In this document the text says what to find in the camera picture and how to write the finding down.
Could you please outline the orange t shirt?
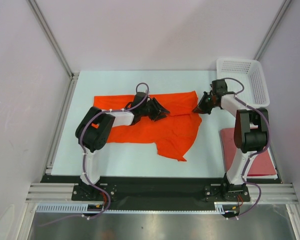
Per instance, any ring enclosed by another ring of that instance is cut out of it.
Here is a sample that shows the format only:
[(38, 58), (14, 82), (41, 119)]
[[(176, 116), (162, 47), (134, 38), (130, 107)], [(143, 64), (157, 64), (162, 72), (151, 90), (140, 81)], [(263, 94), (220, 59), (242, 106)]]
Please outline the orange t shirt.
[(185, 162), (184, 155), (196, 140), (201, 117), (192, 110), (198, 103), (195, 91), (152, 94), (170, 114), (158, 121), (144, 116), (134, 125), (113, 127), (108, 143), (156, 145), (157, 154)]

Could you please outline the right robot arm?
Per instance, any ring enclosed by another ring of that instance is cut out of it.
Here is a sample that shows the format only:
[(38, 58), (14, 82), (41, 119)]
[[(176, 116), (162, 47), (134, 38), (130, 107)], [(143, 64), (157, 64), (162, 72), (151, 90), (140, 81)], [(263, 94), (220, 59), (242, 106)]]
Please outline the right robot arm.
[(237, 150), (231, 167), (225, 174), (228, 183), (220, 188), (221, 196), (227, 201), (232, 201), (239, 194), (236, 185), (246, 182), (255, 158), (269, 147), (268, 112), (265, 108), (253, 108), (239, 99), (234, 92), (221, 94), (206, 91), (192, 112), (211, 114), (212, 109), (216, 107), (235, 117), (233, 141)]

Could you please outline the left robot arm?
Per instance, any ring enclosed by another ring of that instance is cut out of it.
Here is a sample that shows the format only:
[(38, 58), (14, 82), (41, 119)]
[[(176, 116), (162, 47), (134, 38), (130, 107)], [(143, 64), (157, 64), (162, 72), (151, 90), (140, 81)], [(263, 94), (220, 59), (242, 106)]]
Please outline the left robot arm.
[(83, 155), (80, 175), (80, 179), (86, 184), (83, 194), (90, 200), (100, 196), (101, 188), (96, 183), (100, 180), (101, 174), (95, 154), (106, 145), (112, 128), (135, 125), (142, 117), (158, 121), (169, 114), (170, 111), (156, 98), (148, 96), (135, 96), (124, 108), (116, 110), (102, 110), (92, 106), (75, 131)]

